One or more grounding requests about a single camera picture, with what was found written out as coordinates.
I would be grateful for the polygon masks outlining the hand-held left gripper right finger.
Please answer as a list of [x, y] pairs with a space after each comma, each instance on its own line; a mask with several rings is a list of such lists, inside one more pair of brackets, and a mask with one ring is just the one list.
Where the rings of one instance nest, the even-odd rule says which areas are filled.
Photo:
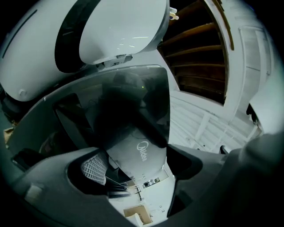
[[167, 220], [157, 227], [283, 227], [283, 134], [228, 154], [168, 145], [176, 177]]

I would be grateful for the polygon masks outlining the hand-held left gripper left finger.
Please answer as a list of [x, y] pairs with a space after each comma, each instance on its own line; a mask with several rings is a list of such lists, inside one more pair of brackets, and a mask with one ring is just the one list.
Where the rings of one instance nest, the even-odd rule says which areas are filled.
[[24, 207], [56, 227], [134, 227], [108, 201], [107, 190], [81, 171], [97, 154], [87, 148], [46, 158], [23, 173], [11, 188]]

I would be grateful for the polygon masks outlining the black front-load washing machine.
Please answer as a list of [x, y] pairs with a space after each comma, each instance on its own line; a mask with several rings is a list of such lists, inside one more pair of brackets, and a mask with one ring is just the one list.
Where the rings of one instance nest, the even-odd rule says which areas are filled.
[[143, 185], [128, 177], [107, 153], [135, 129], [167, 149], [170, 94], [162, 66], [91, 73], [58, 88], [28, 111], [8, 147], [12, 161], [24, 173], [46, 158], [87, 148], [102, 150], [105, 154], [84, 161], [81, 171], [106, 187], [110, 203], [110, 199], [132, 197], [130, 183], [136, 188]]

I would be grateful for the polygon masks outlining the white black top-load washing machine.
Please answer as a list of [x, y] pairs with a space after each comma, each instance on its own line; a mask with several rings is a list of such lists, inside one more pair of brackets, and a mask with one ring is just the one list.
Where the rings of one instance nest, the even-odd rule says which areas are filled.
[[27, 102], [86, 67], [153, 50], [169, 0], [38, 0], [0, 48], [0, 86]]

